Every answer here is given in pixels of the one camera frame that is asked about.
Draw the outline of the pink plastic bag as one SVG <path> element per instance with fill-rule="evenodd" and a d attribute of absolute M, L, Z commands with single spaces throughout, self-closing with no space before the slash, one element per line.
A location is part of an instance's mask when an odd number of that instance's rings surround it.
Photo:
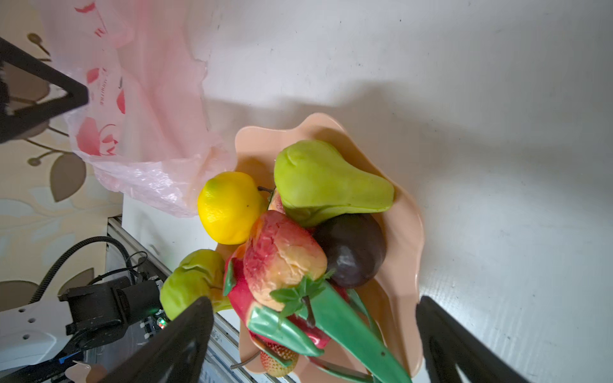
<path fill-rule="evenodd" d="M 187 1 L 37 1 L 53 67 L 86 87 L 65 115 L 73 151 L 100 184 L 177 217 L 236 160 L 207 127 L 205 62 Z"/>

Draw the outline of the green wrinkled fruit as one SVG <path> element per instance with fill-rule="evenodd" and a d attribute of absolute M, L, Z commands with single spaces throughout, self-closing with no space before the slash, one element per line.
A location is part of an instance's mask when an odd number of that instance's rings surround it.
<path fill-rule="evenodd" d="M 161 287 L 160 301 L 168 319 L 176 319 L 201 297 L 209 298 L 215 312 L 230 310 L 223 295 L 224 271 L 223 256 L 213 250 L 186 256 Z"/>

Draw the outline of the yellow lemon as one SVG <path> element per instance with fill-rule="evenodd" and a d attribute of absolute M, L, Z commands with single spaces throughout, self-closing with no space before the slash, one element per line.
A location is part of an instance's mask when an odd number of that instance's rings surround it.
<path fill-rule="evenodd" d="M 267 207 L 255 180 L 244 172 L 222 172 L 213 177 L 197 200 L 205 231 L 223 245 L 246 242 L 253 224 Z"/>

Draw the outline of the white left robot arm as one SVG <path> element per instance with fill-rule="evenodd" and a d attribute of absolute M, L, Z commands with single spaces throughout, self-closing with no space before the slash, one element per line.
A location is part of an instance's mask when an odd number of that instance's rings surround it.
<path fill-rule="evenodd" d="M 49 119 L 89 102 L 85 85 L 57 71 L 22 49 L 1 41 L 1 64 L 12 65 L 65 91 L 44 103 L 13 109 L 11 83 L 1 73 L 1 142 L 23 137 Z M 101 275 L 84 287 L 43 297 L 63 264 L 91 244 L 110 244 L 125 261 L 122 270 Z M 132 325 L 161 309 L 158 285 L 137 275 L 125 246 L 109 236 L 94 236 L 73 245 L 52 265 L 26 305 L 1 313 L 1 370 L 5 382 L 42 382 L 60 373 L 83 352 L 124 337 Z"/>

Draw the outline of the green pear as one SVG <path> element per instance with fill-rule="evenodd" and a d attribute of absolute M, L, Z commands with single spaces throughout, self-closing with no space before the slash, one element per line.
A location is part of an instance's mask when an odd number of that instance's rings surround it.
<path fill-rule="evenodd" d="M 305 228 L 344 214 L 388 211 L 394 186 L 347 162 L 331 144 L 301 140 L 276 157 L 274 182 L 284 211 Z"/>

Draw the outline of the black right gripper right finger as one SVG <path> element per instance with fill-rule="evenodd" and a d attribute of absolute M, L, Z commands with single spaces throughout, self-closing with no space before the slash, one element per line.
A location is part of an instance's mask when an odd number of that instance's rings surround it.
<path fill-rule="evenodd" d="M 461 373 L 471 382 L 528 382 L 431 297 L 421 297 L 416 319 L 432 382 L 461 382 Z"/>

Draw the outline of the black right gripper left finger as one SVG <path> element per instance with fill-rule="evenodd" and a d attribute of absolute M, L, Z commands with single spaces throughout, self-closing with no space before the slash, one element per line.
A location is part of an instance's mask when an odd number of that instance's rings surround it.
<path fill-rule="evenodd" d="M 209 298 L 201 297 L 103 382 L 198 382 L 214 323 Z"/>

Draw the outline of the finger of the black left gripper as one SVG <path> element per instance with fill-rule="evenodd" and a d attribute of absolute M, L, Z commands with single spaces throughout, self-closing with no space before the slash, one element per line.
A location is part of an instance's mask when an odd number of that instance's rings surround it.
<path fill-rule="evenodd" d="M 9 79 L 6 69 L 13 67 L 38 80 L 58 86 L 65 94 L 38 103 L 19 97 L 17 81 Z M 28 137 L 42 123 L 87 105 L 86 86 L 52 68 L 24 50 L 1 40 L 1 142 Z"/>

